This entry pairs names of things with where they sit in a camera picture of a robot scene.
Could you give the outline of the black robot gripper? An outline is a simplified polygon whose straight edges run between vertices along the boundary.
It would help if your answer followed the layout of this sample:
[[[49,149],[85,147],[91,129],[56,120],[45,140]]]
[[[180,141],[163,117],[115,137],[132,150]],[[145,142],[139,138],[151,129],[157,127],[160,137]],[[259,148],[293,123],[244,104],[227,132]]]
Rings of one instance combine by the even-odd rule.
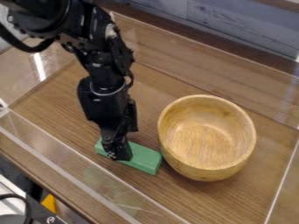
[[[137,132],[136,102],[124,90],[112,94],[93,92],[91,78],[79,81],[79,103],[84,115],[101,131],[101,146],[112,160],[129,161],[133,153],[127,132]]]

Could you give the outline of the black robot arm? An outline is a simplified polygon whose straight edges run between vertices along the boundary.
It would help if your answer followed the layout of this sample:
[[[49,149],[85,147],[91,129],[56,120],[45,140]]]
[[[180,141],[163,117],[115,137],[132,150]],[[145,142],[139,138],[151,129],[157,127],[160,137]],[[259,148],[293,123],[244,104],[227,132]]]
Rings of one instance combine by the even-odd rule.
[[[135,57],[112,17],[93,0],[0,0],[0,4],[8,9],[13,28],[41,42],[27,45],[2,23],[0,39],[27,53],[39,53],[57,43],[76,56],[88,72],[77,86],[85,117],[100,128],[107,156],[131,160],[127,134],[137,131],[136,103],[128,93]]]

